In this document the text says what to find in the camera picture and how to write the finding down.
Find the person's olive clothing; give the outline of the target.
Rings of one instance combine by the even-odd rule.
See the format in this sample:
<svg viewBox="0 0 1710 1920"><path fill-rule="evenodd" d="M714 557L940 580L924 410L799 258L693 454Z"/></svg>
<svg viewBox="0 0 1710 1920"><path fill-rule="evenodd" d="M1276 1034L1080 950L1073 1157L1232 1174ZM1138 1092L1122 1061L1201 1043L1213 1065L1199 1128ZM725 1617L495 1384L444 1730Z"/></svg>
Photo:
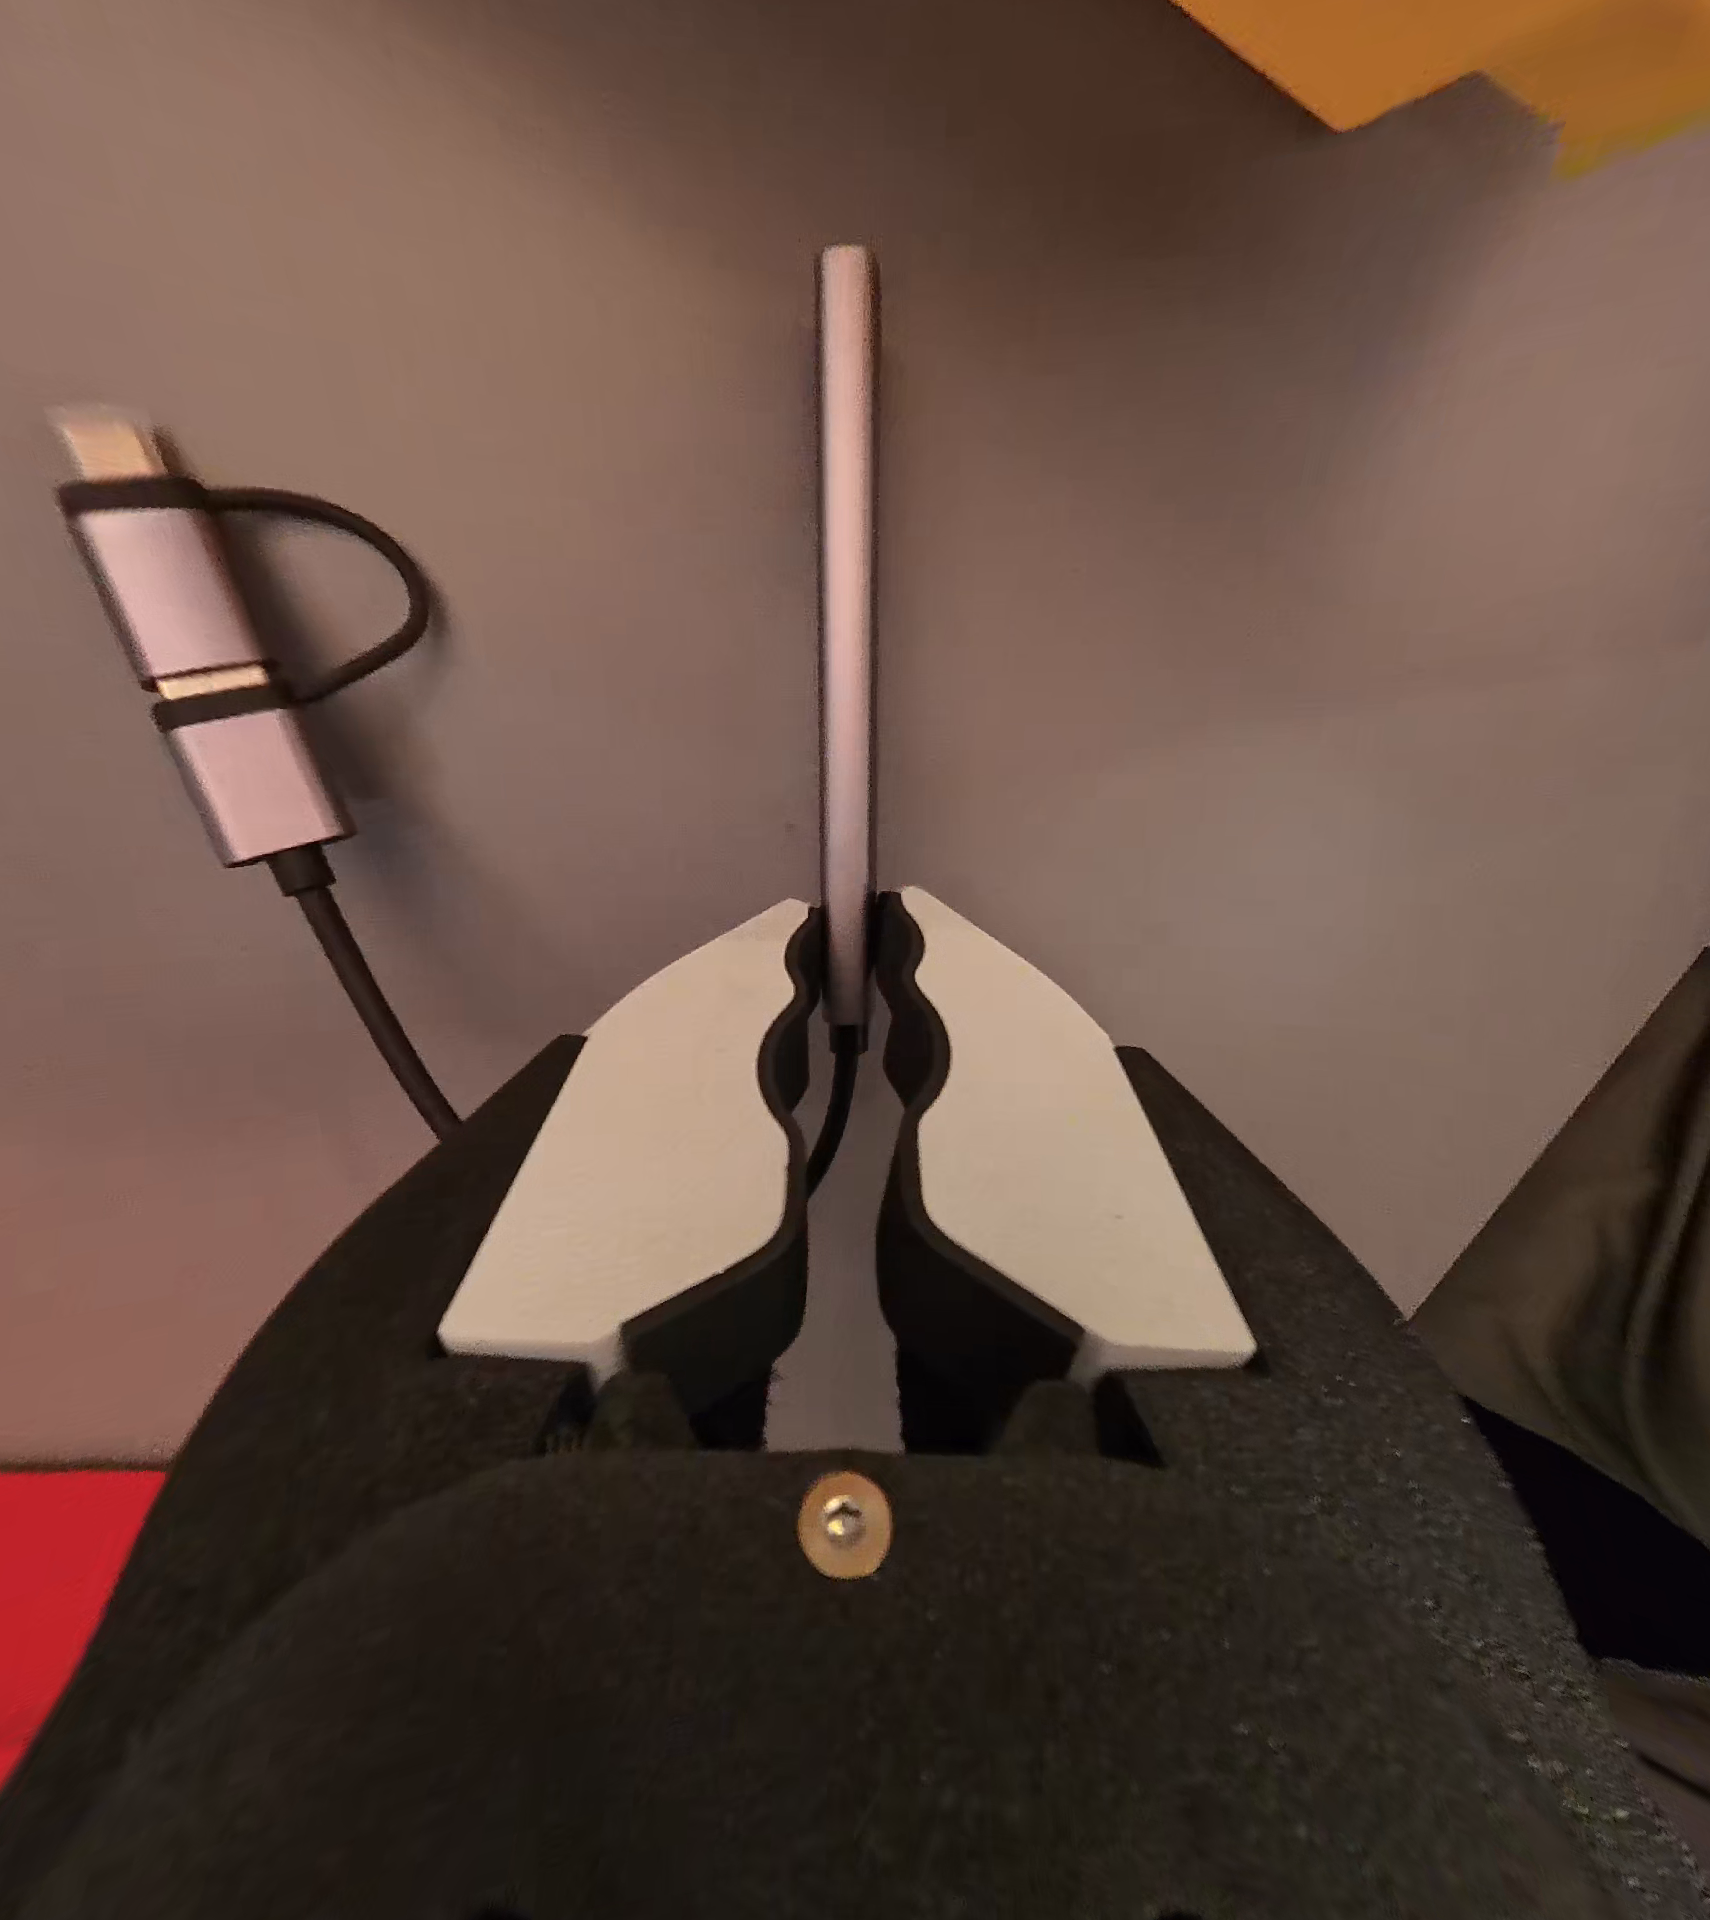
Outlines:
<svg viewBox="0 0 1710 1920"><path fill-rule="evenodd" d="M1621 1736L1710 1811L1710 942L1413 1315Z"/></svg>

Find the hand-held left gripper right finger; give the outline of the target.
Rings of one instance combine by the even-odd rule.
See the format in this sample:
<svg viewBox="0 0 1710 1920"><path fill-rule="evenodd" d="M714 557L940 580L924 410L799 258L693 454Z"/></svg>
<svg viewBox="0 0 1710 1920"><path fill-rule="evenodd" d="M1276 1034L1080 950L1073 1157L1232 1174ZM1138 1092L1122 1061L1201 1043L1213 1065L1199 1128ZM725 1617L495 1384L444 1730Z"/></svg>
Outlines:
<svg viewBox="0 0 1710 1920"><path fill-rule="evenodd" d="M1037 967L909 885L879 905L899 1102L876 1279L953 1381L1230 1373L1255 1339L1122 1053Z"/></svg>

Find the yellow storage bin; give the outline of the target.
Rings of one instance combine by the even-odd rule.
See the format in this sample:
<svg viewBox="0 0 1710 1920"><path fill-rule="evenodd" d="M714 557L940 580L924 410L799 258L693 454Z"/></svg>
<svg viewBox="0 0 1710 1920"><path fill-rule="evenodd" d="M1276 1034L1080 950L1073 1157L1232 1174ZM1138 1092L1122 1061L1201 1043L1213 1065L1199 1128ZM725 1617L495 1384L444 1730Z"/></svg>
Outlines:
<svg viewBox="0 0 1710 1920"><path fill-rule="evenodd" d="M1466 81L1556 132L1558 170L1710 127L1710 2L1179 2L1332 132Z"/></svg>

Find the dark grey usb hub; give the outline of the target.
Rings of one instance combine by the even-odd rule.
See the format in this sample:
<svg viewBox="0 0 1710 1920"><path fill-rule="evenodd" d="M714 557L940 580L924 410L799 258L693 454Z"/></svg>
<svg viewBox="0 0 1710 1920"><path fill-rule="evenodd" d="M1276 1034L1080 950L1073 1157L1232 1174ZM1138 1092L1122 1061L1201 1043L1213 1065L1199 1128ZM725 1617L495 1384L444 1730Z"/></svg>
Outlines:
<svg viewBox="0 0 1710 1920"><path fill-rule="evenodd" d="M815 530L820 1002L829 1091L806 1164L815 1191L852 1116L868 1051L873 922L879 278L864 246L815 262ZM329 849L353 825L321 773L301 713L405 661L436 630L429 575L386 529L278 489L213 489L173 464L130 413L62 407L50 427L70 464L56 500L217 861L263 866L293 900L361 1030L436 1140L460 1116L388 1002L336 899ZM398 627L308 680L276 657L240 585L225 522L259 519L343 538L403 597Z"/></svg>

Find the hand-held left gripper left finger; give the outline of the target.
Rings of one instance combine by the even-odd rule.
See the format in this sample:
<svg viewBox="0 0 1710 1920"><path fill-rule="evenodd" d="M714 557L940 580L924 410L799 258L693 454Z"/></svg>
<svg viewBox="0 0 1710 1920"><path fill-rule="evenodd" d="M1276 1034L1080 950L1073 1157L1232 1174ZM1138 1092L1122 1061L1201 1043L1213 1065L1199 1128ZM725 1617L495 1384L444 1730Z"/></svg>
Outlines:
<svg viewBox="0 0 1710 1920"><path fill-rule="evenodd" d="M593 1020L447 1309L450 1356L764 1377L806 1307L815 913L785 899Z"/></svg>

